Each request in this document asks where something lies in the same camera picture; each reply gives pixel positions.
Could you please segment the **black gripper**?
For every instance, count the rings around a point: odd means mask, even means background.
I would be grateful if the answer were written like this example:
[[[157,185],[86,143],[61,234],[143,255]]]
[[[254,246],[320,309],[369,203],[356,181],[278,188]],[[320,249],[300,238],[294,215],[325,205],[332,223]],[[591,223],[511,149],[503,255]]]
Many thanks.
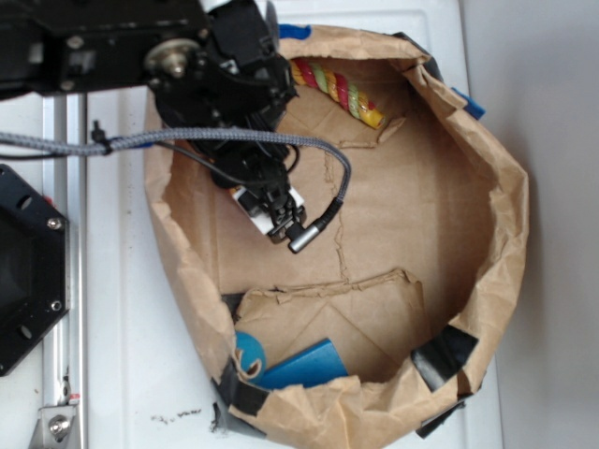
[[[172,38],[148,53],[149,86],[163,123],[174,127],[237,127],[271,132],[296,90],[279,53],[273,3],[230,1],[208,14],[198,40]],[[245,187],[281,222],[293,198],[285,159],[292,144],[193,140],[208,160],[212,181],[230,193]]]

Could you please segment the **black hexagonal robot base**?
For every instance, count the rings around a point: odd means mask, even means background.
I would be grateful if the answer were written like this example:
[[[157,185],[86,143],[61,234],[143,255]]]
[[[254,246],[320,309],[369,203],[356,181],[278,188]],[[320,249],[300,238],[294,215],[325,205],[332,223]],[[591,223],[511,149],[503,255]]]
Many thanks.
[[[8,376],[67,312],[68,220],[1,165],[1,375]]]

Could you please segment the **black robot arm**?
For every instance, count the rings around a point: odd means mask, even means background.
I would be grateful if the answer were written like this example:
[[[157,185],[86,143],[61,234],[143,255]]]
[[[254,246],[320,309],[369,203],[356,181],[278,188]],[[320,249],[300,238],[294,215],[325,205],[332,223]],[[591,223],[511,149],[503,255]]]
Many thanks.
[[[155,144],[206,167],[274,242],[296,246],[305,209],[291,143],[263,136],[295,95],[273,7],[228,1],[5,1],[1,95],[88,94],[146,86],[163,125],[256,130],[258,139],[170,136]]]

